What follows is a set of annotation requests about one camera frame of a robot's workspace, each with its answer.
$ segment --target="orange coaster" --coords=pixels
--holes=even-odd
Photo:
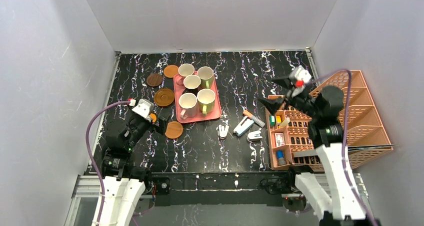
[[[163,74],[168,78],[174,78],[178,73],[178,67],[176,65],[169,65],[163,70]]]
[[[177,139],[182,135],[183,126],[181,123],[173,121],[168,123],[168,127],[166,127],[165,136],[169,139]]]
[[[152,73],[147,77],[147,85],[157,87],[162,84],[164,78],[158,73]]]
[[[175,95],[171,89],[162,88],[153,97],[154,103],[160,107],[166,107],[174,102]]]
[[[156,114],[154,114],[154,113],[151,113],[151,114],[150,114],[150,118],[151,118],[151,122],[153,122],[153,123],[155,123],[155,122],[156,122],[156,120],[158,119],[158,118],[156,117]]]

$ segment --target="small bottle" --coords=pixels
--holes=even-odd
[[[286,161],[284,160],[284,154],[283,151],[277,151],[277,159],[278,159],[278,165],[286,165]]]

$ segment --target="pink tray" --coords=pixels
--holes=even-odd
[[[184,90],[186,89],[185,86],[180,86],[177,84],[178,80],[181,80],[181,76],[179,74],[176,74],[173,77],[173,90],[175,93],[175,110],[176,110],[176,119],[180,123],[191,123],[191,122],[200,122],[200,121],[208,121],[208,120],[214,120],[221,117],[222,114],[222,108],[220,103],[220,97],[218,95],[217,90],[217,82],[215,81],[215,78],[213,79],[212,87],[210,88],[212,91],[215,92],[215,107],[213,108],[213,111],[209,112],[206,116],[203,116],[202,112],[198,110],[196,116],[186,118],[185,120],[180,117],[181,113],[181,107],[178,104],[178,100],[180,99],[180,96],[183,94]]]

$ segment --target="plastic organizer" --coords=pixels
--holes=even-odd
[[[321,89],[328,85],[339,87],[344,92],[344,104],[348,91],[348,74],[346,72],[336,73],[313,90],[310,95],[316,97]],[[280,95],[269,95],[269,99],[283,97]],[[278,128],[276,124],[270,127],[268,110],[265,110],[268,129],[269,152],[271,168],[273,170],[287,170],[294,163],[292,153],[313,149],[311,140],[307,134],[307,123],[311,118],[297,111],[293,107],[288,110],[278,110],[275,114],[284,121],[290,118],[290,123]],[[345,109],[341,110],[339,119],[344,124]],[[383,127],[382,121],[371,97],[370,91],[365,83],[361,71],[352,71],[352,86],[350,90],[350,102],[347,121],[347,145],[348,147],[369,146],[369,145],[388,145],[391,144]],[[284,145],[277,147],[275,133],[283,133]],[[286,165],[278,166],[276,152],[282,150],[284,153]],[[352,169],[357,168],[371,160],[374,160],[385,153],[393,150],[393,147],[387,146],[378,149],[364,149],[360,151],[349,152],[349,161]],[[320,163],[299,163],[309,165],[314,171],[323,171],[323,165]]]

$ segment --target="gray wall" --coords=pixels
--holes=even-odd
[[[313,48],[318,73],[364,73],[393,153],[359,169],[384,226],[422,225],[423,0],[337,0]]]
[[[0,51],[0,224],[63,225],[113,49],[86,0],[0,0]]]
[[[115,51],[310,47],[336,0],[87,0]]]

